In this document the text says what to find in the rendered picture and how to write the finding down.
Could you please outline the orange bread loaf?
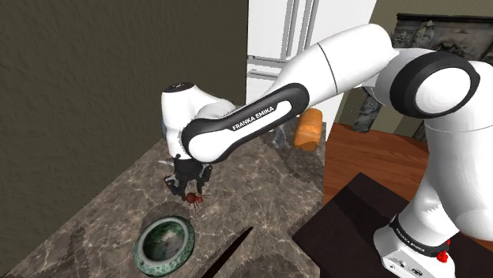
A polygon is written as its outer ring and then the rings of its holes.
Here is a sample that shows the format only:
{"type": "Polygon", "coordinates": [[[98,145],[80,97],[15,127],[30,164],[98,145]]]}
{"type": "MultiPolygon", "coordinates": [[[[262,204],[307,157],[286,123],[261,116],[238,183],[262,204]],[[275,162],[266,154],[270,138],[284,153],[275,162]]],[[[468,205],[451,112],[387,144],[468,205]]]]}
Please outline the orange bread loaf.
{"type": "Polygon", "coordinates": [[[300,116],[293,145],[306,152],[314,152],[322,135],[322,112],[316,108],[305,110],[300,116]]]}

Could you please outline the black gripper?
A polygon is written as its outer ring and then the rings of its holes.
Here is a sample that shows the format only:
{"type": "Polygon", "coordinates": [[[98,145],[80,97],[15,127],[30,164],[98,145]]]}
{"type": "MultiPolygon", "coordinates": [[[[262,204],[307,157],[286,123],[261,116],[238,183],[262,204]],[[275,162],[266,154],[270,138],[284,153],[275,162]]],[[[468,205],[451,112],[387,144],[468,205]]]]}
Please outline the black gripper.
{"type": "Polygon", "coordinates": [[[164,182],[171,193],[180,196],[185,201],[186,187],[188,182],[192,180],[197,182],[198,193],[202,193],[202,187],[210,179],[212,165],[194,159],[182,159],[180,154],[177,154],[173,161],[175,174],[164,178],[164,182]]]}

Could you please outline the dark robot stand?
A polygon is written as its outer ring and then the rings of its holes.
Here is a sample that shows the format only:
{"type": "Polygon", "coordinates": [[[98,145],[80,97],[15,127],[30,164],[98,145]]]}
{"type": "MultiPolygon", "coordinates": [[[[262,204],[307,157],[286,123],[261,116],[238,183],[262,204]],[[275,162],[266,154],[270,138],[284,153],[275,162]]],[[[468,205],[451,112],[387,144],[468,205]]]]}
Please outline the dark robot stand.
{"type": "Polygon", "coordinates": [[[493,278],[493,251],[458,234],[424,177],[406,201],[359,173],[293,236],[322,278],[493,278]]]}

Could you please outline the red toy ant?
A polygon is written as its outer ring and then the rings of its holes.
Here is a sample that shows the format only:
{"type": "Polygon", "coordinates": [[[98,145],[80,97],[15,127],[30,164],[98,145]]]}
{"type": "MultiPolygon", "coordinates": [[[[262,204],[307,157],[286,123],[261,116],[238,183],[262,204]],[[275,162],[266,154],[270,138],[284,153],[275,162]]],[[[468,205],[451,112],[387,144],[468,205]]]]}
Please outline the red toy ant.
{"type": "Polygon", "coordinates": [[[203,195],[200,193],[188,193],[185,196],[185,201],[190,205],[194,206],[196,209],[200,208],[200,204],[208,197],[208,195],[203,195]]]}

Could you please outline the dark stone fireplace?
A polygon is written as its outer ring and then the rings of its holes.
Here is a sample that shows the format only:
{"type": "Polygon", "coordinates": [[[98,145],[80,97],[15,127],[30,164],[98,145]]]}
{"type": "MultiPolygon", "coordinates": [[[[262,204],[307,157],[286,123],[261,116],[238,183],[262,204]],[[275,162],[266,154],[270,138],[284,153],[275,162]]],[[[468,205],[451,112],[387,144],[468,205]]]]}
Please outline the dark stone fireplace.
{"type": "Polygon", "coordinates": [[[447,51],[493,66],[493,17],[399,13],[391,40],[396,48],[447,51]]]}

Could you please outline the white refrigerator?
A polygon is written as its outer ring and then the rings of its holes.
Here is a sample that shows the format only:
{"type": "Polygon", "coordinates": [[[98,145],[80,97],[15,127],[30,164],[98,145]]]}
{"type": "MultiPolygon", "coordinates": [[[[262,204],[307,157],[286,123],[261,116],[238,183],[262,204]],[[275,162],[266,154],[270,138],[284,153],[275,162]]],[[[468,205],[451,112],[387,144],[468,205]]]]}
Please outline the white refrigerator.
{"type": "Polygon", "coordinates": [[[366,24],[377,0],[249,0],[246,101],[258,98],[290,58],[314,43],[366,24]]]}

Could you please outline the green ceramic bowl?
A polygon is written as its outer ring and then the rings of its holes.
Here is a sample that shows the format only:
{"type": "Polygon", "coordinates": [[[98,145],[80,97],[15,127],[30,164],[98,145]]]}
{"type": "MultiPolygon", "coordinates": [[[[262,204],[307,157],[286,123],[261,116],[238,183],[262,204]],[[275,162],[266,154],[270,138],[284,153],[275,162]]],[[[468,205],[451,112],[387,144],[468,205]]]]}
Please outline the green ceramic bowl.
{"type": "Polygon", "coordinates": [[[195,231],[181,216],[165,216],[149,224],[139,234],[133,248],[140,272],[162,278],[185,265],[194,251],[195,231]]]}

